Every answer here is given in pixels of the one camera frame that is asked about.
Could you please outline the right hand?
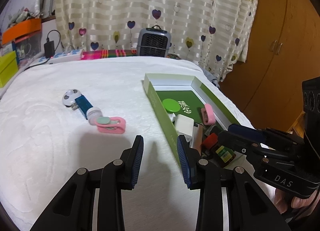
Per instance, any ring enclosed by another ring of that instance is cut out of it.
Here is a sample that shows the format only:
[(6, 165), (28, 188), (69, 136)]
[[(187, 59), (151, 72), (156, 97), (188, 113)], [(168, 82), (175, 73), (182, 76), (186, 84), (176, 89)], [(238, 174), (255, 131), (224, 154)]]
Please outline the right hand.
[(279, 189), (276, 189), (274, 192), (274, 205), (278, 209), (278, 211), (282, 214), (288, 210), (289, 206), (292, 209), (303, 210), (310, 206), (307, 210), (305, 210), (302, 214), (300, 214), (297, 219), (300, 219), (305, 216), (309, 216), (313, 213), (319, 202), (319, 194), (315, 191), (309, 198), (301, 199), (298, 197), (293, 197), (291, 202), (286, 202), (287, 194)]

